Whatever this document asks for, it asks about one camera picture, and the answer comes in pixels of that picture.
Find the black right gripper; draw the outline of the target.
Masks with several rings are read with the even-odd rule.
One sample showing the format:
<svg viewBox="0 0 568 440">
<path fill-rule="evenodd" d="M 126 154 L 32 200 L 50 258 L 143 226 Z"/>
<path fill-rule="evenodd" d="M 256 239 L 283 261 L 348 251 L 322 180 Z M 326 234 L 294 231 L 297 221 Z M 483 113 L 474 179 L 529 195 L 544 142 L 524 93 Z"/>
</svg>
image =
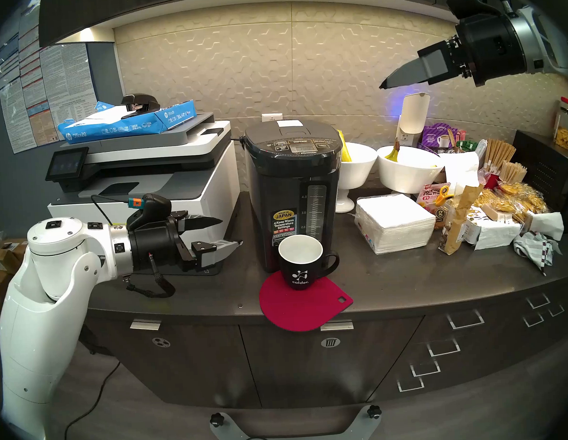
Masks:
<svg viewBox="0 0 568 440">
<path fill-rule="evenodd" d="M 525 73 L 527 64 L 510 19 L 505 15 L 476 14 L 455 26 L 447 46 L 454 67 L 476 87 L 488 80 Z M 450 60 L 438 49 L 405 63 L 381 83 L 384 90 L 450 79 Z"/>
</svg>

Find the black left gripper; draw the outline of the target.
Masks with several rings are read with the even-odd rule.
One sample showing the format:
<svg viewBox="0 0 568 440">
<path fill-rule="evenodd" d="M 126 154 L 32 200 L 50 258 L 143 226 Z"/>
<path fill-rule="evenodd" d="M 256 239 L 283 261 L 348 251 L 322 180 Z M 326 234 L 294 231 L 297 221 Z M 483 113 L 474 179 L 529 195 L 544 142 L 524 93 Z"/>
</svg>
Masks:
<svg viewBox="0 0 568 440">
<path fill-rule="evenodd" d="M 140 217 L 127 219 L 132 268 L 134 272 L 152 267 L 178 266 L 181 270 L 214 266 L 229 257 L 242 241 L 218 240 L 213 243 L 192 242 L 191 251 L 185 246 L 180 234 L 202 230 L 222 223 L 221 219 L 176 211 L 167 218 L 142 222 Z"/>
</svg>

